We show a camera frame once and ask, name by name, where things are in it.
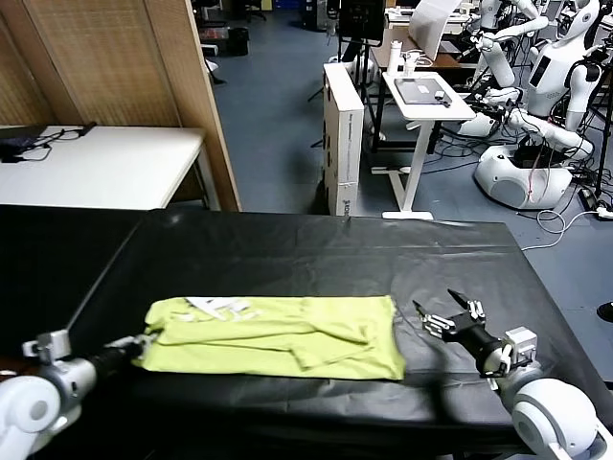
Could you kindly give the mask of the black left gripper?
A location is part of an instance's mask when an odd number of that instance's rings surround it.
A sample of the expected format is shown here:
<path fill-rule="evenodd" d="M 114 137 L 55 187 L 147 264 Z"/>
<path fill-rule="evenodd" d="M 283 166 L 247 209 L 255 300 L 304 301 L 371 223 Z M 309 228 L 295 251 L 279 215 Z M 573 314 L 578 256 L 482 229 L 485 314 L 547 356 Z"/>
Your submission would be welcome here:
<path fill-rule="evenodd" d="M 119 372 L 134 358 L 144 358 L 159 337 L 159 332 L 125 336 L 103 345 L 92 355 L 92 365 L 98 380 L 105 380 Z"/>

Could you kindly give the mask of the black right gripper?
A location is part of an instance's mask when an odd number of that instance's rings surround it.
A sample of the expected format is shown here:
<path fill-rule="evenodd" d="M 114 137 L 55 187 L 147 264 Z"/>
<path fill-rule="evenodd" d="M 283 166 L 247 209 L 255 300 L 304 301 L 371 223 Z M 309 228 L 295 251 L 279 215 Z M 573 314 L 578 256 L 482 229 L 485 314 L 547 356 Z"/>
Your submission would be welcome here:
<path fill-rule="evenodd" d="M 502 376 L 509 367 L 502 357 L 504 345 L 501 339 L 487 332 L 482 303 L 451 288 L 447 292 L 467 312 L 442 318 L 428 313 L 422 304 L 413 300 L 422 328 L 446 343 L 464 347 L 475 359 L 481 376 Z"/>

